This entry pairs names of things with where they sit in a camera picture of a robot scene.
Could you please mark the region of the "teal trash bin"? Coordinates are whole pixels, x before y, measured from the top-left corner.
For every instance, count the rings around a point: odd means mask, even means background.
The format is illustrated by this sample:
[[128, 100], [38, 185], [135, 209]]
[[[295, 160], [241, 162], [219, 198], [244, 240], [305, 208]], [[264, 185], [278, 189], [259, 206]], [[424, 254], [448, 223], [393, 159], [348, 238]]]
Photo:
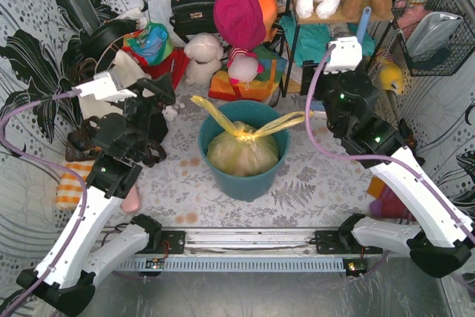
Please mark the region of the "teal trash bin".
[[[260, 128], [268, 122], [278, 119], [281, 115], [272, 107], [261, 102], [238, 100], [228, 102], [218, 108], [232, 122], [239, 120], [254, 128]], [[273, 134], [278, 146], [278, 163], [263, 174], [250, 177], [237, 177], [216, 169], [207, 159], [208, 145], [224, 132], [212, 116], [207, 116], [201, 124], [197, 145], [206, 165], [211, 169], [212, 177], [219, 190], [235, 200], [252, 202], [266, 194], [277, 177], [279, 168], [284, 164], [291, 143], [287, 130]]]

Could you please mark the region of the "yellow trash bag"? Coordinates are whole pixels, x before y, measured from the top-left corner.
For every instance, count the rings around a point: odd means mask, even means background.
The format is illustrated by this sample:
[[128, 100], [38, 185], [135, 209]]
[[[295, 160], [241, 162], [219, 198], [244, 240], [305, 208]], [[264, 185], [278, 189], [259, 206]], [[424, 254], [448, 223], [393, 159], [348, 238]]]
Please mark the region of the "yellow trash bag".
[[285, 114], [260, 128], [232, 122], [210, 101], [193, 96], [192, 102], [208, 111], [223, 129], [207, 146], [207, 160], [218, 171], [235, 177], [252, 177], [273, 169], [281, 156], [274, 134], [305, 120], [303, 111]]

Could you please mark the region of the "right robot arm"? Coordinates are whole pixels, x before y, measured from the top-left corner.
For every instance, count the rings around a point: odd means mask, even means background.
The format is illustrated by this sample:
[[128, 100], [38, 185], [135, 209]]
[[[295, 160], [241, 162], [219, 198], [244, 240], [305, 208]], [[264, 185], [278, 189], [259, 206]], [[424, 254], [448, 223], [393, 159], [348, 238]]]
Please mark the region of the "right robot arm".
[[434, 278], [455, 272], [474, 249], [474, 221], [459, 210], [424, 172], [400, 133], [372, 112], [376, 89], [362, 73], [322, 76], [315, 69], [305, 111], [314, 97], [322, 100], [327, 127], [345, 154], [316, 149], [335, 160], [357, 161], [382, 180], [404, 204], [416, 223], [408, 226], [353, 214], [338, 228], [344, 250], [373, 247], [409, 257]]

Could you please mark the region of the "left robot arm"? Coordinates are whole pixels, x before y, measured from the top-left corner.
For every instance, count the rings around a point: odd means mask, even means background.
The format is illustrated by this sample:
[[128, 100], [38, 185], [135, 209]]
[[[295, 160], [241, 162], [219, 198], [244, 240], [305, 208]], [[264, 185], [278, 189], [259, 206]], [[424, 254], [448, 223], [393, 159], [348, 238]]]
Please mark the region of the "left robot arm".
[[176, 96], [170, 73], [126, 85], [112, 71], [98, 73], [64, 96], [93, 96], [115, 102], [122, 113], [106, 114], [94, 121], [91, 141], [99, 154], [90, 174], [79, 181], [79, 203], [49, 253], [36, 267], [21, 271], [17, 283], [27, 294], [59, 312], [78, 316], [104, 277], [135, 253], [154, 251], [161, 244], [161, 224], [141, 214], [132, 218], [115, 239], [92, 251], [143, 167], [152, 167], [166, 158], [160, 143], [167, 129], [154, 124], [153, 116], [173, 105]]

